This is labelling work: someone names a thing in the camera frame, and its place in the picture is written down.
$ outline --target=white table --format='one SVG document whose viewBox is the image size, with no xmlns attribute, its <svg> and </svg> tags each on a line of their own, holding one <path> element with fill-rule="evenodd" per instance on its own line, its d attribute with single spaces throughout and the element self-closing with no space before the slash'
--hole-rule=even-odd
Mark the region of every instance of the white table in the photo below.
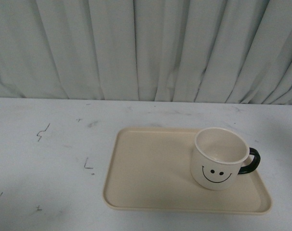
<svg viewBox="0 0 292 231">
<path fill-rule="evenodd" d="M 117 211 L 102 198 L 124 127 L 224 127 L 262 157 L 265 215 Z M 292 106 L 0 99 L 0 231 L 292 231 Z"/>
</svg>

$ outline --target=white curtain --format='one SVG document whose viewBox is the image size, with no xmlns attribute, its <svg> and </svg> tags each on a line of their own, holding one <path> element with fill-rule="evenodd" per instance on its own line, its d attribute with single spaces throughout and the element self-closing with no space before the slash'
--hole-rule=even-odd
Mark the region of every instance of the white curtain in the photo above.
<svg viewBox="0 0 292 231">
<path fill-rule="evenodd" d="M 292 0 L 0 0 L 0 97 L 292 104 Z"/>
</svg>

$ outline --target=tray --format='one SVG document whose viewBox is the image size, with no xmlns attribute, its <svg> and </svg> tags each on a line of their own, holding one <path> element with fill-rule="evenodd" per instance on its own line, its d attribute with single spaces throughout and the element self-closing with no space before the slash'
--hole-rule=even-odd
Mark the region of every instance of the tray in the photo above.
<svg viewBox="0 0 292 231">
<path fill-rule="evenodd" d="M 189 163 L 198 131 L 122 129 L 103 190 L 107 205 L 120 210 L 251 215 L 268 212 L 271 197 L 257 171 L 238 175 L 233 186 L 223 191 L 207 190 L 193 179 Z"/>
</svg>

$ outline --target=white mug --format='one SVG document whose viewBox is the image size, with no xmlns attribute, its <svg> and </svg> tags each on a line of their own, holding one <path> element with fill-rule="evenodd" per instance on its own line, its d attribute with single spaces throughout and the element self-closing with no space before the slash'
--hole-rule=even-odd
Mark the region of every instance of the white mug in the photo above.
<svg viewBox="0 0 292 231">
<path fill-rule="evenodd" d="M 241 167 L 250 154 L 254 155 L 252 162 Z M 224 128 L 205 128 L 195 136 L 190 170 L 201 186 L 223 190 L 234 183 L 238 174 L 254 171 L 260 160 L 259 153 L 236 133 Z"/>
</svg>

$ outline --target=mug handle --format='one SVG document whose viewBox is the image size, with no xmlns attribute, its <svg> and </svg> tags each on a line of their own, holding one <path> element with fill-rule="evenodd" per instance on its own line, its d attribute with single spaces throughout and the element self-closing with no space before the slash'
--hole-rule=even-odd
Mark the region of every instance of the mug handle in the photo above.
<svg viewBox="0 0 292 231">
<path fill-rule="evenodd" d="M 253 172 L 256 170 L 257 166 L 261 162 L 261 156 L 259 155 L 258 151 L 254 148 L 250 148 L 250 155 L 254 155 L 252 162 L 244 167 L 241 167 L 238 174 L 246 174 Z"/>
</svg>

